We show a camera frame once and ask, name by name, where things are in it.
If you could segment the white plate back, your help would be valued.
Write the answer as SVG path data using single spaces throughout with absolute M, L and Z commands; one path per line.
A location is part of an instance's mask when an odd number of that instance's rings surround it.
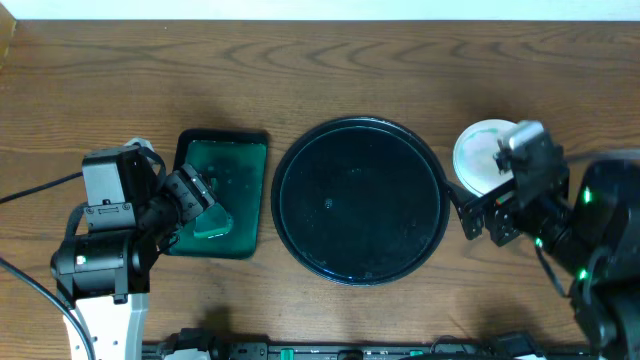
M 494 155 L 500 150 L 498 141 L 515 126 L 510 121 L 488 119 L 469 126 L 458 137 L 453 168 L 468 191 L 481 197 L 513 178 L 510 171 L 499 170 Z

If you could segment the green scrub sponge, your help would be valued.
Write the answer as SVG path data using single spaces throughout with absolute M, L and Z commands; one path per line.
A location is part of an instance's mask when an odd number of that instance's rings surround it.
M 226 235 L 233 227 L 233 218 L 216 203 L 195 219 L 193 235 L 196 239 L 210 239 Z

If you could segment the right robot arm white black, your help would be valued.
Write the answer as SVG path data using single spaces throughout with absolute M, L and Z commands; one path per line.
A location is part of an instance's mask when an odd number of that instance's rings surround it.
M 512 163 L 513 177 L 477 197 L 449 183 L 465 236 L 487 230 L 502 246 L 533 238 L 574 280 L 556 291 L 569 298 L 592 349 L 606 359 L 639 356 L 639 167 L 600 160 L 585 171 L 574 206 L 566 204 L 569 169 L 562 160 Z

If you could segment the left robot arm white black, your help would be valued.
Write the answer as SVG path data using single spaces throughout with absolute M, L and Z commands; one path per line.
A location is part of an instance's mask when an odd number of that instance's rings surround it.
M 216 199 L 191 165 L 167 172 L 142 139 L 87 154 L 81 174 L 87 200 L 51 258 L 71 356 L 139 359 L 151 268 Z

